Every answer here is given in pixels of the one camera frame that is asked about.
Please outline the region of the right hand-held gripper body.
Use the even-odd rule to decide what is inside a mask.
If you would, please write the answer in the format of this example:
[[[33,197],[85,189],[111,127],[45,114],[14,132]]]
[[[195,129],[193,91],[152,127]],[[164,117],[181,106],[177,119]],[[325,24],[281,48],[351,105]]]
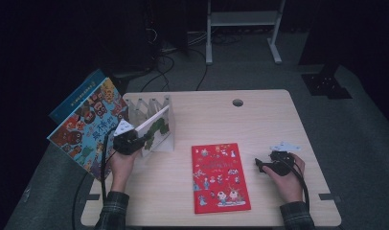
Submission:
[[[261,163],[261,167],[266,166],[279,176],[288,175],[295,165],[295,158],[290,154],[293,150],[301,148],[288,142],[281,142],[276,146],[271,146],[269,163]]]

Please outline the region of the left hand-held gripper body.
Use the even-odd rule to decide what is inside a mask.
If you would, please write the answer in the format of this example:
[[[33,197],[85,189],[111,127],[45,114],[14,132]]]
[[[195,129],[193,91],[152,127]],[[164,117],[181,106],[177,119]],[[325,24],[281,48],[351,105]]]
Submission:
[[[134,126],[124,119],[117,125],[113,136],[113,149],[123,155],[131,155],[145,144],[145,137],[139,137]]]

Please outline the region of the white green picture book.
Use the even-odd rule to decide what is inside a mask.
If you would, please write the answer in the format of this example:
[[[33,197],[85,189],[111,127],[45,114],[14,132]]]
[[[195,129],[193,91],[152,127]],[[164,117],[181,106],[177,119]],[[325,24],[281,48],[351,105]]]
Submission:
[[[169,127],[169,112],[170,107],[166,105],[135,128],[139,137],[142,137],[146,133],[152,134],[152,138],[147,140],[142,147],[143,157],[153,152],[171,134]]]

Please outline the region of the clear folding book rack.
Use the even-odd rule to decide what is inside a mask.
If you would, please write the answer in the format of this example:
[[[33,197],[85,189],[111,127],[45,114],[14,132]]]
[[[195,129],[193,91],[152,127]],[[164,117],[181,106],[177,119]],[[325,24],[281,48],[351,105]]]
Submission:
[[[138,98],[136,101],[133,101],[133,98],[130,95],[129,98],[125,97],[125,101],[128,105],[129,121],[135,126],[135,128],[160,111],[166,105],[170,107],[169,127],[171,134],[153,152],[174,151],[173,134],[175,130],[175,122],[171,97],[166,95],[162,100],[158,100],[157,98]]]

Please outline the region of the light blue animals picture book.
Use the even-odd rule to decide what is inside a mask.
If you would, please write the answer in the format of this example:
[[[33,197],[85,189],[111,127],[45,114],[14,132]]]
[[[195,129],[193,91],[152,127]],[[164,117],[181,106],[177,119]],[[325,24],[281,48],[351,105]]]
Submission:
[[[112,147],[112,132],[127,120],[127,104],[110,78],[105,78],[47,137],[96,179],[101,180],[104,139]]]

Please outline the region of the blue monster picture book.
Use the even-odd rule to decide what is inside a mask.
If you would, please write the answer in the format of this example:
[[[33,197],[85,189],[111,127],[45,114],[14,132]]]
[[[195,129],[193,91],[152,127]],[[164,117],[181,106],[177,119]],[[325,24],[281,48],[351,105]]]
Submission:
[[[94,92],[105,78],[106,75],[101,69],[93,71],[77,89],[49,114],[49,117],[57,125],[61,124]]]

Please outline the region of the person's left hand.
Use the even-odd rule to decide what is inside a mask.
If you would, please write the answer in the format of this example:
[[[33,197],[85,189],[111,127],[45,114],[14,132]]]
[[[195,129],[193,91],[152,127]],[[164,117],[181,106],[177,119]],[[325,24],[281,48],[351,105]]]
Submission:
[[[117,151],[113,151],[110,158],[110,166],[113,174],[113,182],[127,182],[132,174],[134,161],[141,152],[139,150],[131,155],[124,155]]]

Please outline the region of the person's right hand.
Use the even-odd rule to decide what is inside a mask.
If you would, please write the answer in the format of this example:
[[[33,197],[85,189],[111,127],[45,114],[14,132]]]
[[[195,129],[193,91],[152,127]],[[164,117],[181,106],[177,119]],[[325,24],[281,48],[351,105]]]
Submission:
[[[280,176],[267,166],[263,166],[263,170],[273,180],[284,203],[304,200],[303,187],[300,184],[298,177],[293,172]]]

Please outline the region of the red picture book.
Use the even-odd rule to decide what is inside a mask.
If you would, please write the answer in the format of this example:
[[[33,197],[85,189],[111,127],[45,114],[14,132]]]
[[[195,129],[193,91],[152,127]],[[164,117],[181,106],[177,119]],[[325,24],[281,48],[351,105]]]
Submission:
[[[251,209],[237,143],[192,146],[194,212]]]

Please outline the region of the dark tape strip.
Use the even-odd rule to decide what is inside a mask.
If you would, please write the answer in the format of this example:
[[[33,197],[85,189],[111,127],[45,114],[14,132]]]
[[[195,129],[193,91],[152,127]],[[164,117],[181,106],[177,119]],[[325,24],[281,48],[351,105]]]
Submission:
[[[79,198],[79,203],[85,204],[87,201],[96,201],[100,199],[99,194],[89,194],[89,195],[83,195]]]
[[[337,195],[333,195],[333,194],[319,194],[319,198],[321,200],[333,200],[334,202],[340,202],[341,201],[341,198]]]

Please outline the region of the white metal stand frame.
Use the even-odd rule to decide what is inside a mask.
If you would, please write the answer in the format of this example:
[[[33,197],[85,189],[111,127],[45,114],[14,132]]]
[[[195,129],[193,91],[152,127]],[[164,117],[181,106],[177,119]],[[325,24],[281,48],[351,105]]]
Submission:
[[[272,26],[272,36],[267,39],[270,52],[276,64],[281,64],[282,58],[276,46],[286,0],[280,0],[276,11],[212,11],[212,0],[207,2],[207,26],[205,63],[213,63],[212,29],[216,27]]]

